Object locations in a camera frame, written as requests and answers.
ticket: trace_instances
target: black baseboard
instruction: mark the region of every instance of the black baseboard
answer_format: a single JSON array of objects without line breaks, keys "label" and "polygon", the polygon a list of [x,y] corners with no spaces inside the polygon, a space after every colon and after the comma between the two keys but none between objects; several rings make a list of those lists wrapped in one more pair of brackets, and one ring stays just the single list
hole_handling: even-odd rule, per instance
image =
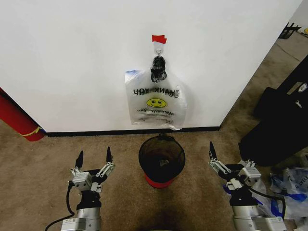
[{"label": "black baseboard", "polygon": [[220,127],[198,127],[182,128],[181,130],[162,129],[137,129],[137,130],[113,130],[113,131],[73,131],[73,132],[47,132],[47,136],[104,136],[104,135],[126,135],[126,134],[152,134],[152,133],[174,133],[189,131],[218,131]]}]

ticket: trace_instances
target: black mesh trash can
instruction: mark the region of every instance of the black mesh trash can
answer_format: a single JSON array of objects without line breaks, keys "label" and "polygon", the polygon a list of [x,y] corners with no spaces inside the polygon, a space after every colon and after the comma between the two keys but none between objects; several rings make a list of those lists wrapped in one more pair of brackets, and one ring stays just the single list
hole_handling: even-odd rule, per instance
[{"label": "black mesh trash can", "polygon": [[172,136],[159,134],[142,144],[139,163],[151,186],[165,188],[183,170],[185,153]]}]

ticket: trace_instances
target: yellow smiley face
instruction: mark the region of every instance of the yellow smiley face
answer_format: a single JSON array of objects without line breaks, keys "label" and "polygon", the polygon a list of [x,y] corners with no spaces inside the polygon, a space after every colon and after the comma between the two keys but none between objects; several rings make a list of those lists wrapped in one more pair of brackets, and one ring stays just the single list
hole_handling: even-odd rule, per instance
[{"label": "yellow smiley face", "polygon": [[167,103],[161,99],[150,99],[146,102],[150,107],[166,107]]}]

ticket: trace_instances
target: cable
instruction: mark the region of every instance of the cable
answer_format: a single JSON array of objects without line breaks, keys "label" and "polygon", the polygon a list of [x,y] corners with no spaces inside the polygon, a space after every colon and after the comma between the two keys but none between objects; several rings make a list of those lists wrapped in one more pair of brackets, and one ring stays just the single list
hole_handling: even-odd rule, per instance
[{"label": "cable", "polygon": [[66,206],[67,206],[67,210],[69,211],[69,213],[70,213],[71,215],[53,221],[53,222],[50,223],[48,226],[46,226],[45,231],[47,231],[47,230],[48,230],[52,225],[54,225],[55,223],[58,223],[59,221],[62,221],[62,220],[65,220],[65,219],[69,219],[69,218],[71,218],[71,217],[73,217],[73,216],[75,215],[75,213],[72,211],[71,206],[70,206],[70,204],[69,204],[69,193],[70,193],[72,187],[73,187],[73,184],[72,184],[71,182],[69,182],[68,187],[67,187],[67,193],[66,193]]},{"label": "cable", "polygon": [[280,200],[282,201],[282,218],[284,219],[284,215],[285,215],[285,208],[286,208],[286,205],[285,205],[285,200],[284,200],[284,197],[277,197],[277,196],[270,196],[270,195],[266,195],[264,193],[261,193],[257,190],[254,190],[253,188],[249,187],[247,184],[244,183],[244,185],[252,192],[256,193],[256,194],[259,194],[260,196],[264,196],[264,197],[267,197],[267,198],[270,198],[270,199],[274,199],[274,200]]},{"label": "cable", "polygon": [[276,43],[276,46],[277,47],[279,47],[284,53],[286,53],[286,54],[288,54],[288,55],[290,55],[292,58],[294,58],[294,59],[296,59],[296,60],[298,60],[299,62],[300,62],[300,60],[299,59],[297,59],[296,57],[294,57],[293,55],[291,55],[291,54],[289,54],[288,52],[286,52],[278,43]]}]

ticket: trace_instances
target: red base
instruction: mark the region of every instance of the red base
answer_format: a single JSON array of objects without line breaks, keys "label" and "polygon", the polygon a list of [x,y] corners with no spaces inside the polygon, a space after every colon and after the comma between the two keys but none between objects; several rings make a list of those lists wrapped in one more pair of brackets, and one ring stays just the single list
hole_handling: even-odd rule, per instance
[{"label": "red base", "polygon": [[157,189],[163,189],[163,188],[168,187],[174,180],[173,178],[165,183],[158,183],[158,182],[152,181],[147,175],[145,175],[145,179],[149,183],[149,185]]},{"label": "red base", "polygon": [[0,88],[0,119],[29,141],[38,141],[45,136],[37,123],[26,115],[19,107],[3,97]]}]

